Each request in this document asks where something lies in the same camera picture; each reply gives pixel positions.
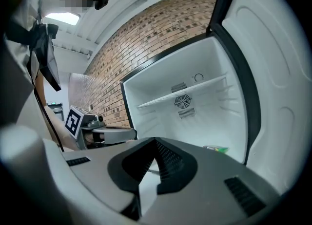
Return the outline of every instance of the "refrigerator shelf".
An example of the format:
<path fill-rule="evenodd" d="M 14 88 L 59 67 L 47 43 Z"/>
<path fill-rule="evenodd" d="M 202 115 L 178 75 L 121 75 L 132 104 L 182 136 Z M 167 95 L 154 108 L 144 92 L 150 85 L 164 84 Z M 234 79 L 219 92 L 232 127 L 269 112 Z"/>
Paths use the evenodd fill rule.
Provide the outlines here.
<path fill-rule="evenodd" d="M 181 95 L 184 95 L 184 94 L 189 94 L 189 93 L 192 93 L 194 91 L 197 91 L 197 90 L 200 90 L 202 88 L 205 88 L 205 87 L 208 87 L 208 86 L 211 86 L 213 85 L 214 83 L 216 82 L 219 82 L 223 79 L 225 79 L 225 75 L 223 76 L 220 76 L 220 77 L 217 77 L 217 78 L 213 78 L 213 79 L 210 79 L 210 80 L 207 80 L 205 82 L 202 82 L 202 83 L 199 83 L 197 85 L 194 85 L 194 86 L 191 86 L 191 87 L 188 87 L 186 89 L 182 89 L 180 91 L 177 91 L 177 92 L 174 92 L 172 94 L 168 94 L 168 95 L 165 95 L 163 97 L 160 97 L 160 98 L 157 98 L 157 99 L 154 99 L 152 101 L 149 101 L 149 102 L 146 102 L 142 105 L 139 105 L 137 106 L 137 108 L 142 108 L 142 107 L 147 107 L 147 106 L 151 106 L 151 105 L 154 105 L 154 104 L 158 104 L 160 102 L 164 102 L 164 101 L 167 101 L 167 100 L 170 100 L 170 99 L 175 99 L 176 97 L 179 97 Z"/>

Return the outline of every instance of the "person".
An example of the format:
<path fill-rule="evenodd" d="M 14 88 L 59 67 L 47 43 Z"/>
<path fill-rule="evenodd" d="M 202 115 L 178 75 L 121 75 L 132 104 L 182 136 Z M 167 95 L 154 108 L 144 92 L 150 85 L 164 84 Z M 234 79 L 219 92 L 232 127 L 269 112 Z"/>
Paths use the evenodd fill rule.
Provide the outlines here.
<path fill-rule="evenodd" d="M 42 17 L 44 17 L 55 12 L 75 12 L 79 14 L 90 8 L 93 3 L 94 0 L 23 0 L 19 8 L 12 16 L 12 19 L 21 27 L 30 31 L 33 28 L 34 23 L 37 21 L 39 6 L 41 6 L 41 14 Z M 30 60 L 30 51 L 28 46 L 7 39 L 5 40 L 5 43 L 15 62 L 22 70 L 24 76 L 29 81 L 33 81 L 35 83 L 39 98 L 44 105 L 44 109 L 48 114 L 48 117 L 51 120 L 51 123 L 54 126 L 65 151 L 78 150 L 74 138 L 65 128 L 64 123 L 56 117 L 53 111 L 46 104 L 44 97 L 43 75 L 39 71 L 39 62 L 36 54 L 32 53 Z M 27 69 L 29 61 L 31 61 L 30 72 Z M 17 124 L 34 129 L 42 138 L 53 140 L 58 143 L 55 133 L 39 107 L 34 91 L 26 100 L 20 112 Z"/>

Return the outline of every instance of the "white ceiling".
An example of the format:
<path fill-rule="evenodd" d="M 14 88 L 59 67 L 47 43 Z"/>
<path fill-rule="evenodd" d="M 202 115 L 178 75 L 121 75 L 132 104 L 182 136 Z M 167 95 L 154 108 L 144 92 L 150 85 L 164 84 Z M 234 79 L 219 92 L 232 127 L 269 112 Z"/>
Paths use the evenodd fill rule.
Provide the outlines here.
<path fill-rule="evenodd" d="M 101 10 L 90 8 L 76 26 L 45 18 L 59 26 L 53 41 L 60 72 L 84 73 L 105 42 L 136 14 L 161 0 L 109 0 Z"/>

